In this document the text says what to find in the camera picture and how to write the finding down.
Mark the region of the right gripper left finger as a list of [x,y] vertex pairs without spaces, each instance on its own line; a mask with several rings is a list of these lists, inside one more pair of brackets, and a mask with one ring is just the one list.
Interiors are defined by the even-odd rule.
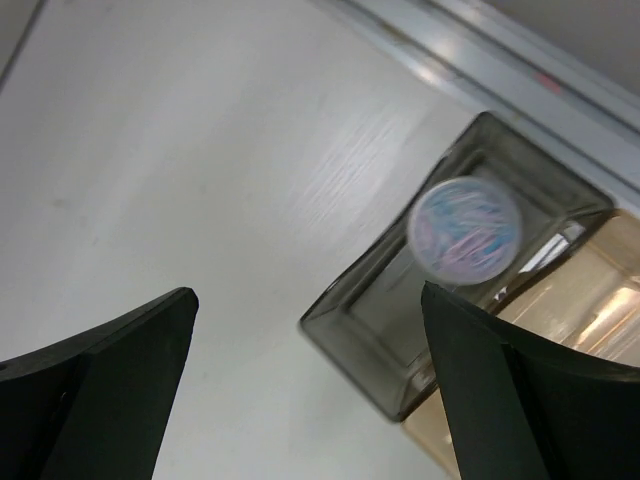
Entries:
[[152,478],[198,308],[177,288],[2,361],[2,478]]

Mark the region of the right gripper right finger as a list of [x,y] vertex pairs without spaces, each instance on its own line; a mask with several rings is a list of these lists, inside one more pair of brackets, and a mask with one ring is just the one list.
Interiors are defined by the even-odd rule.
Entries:
[[421,306],[462,478],[638,478],[638,368],[562,346],[434,283]]

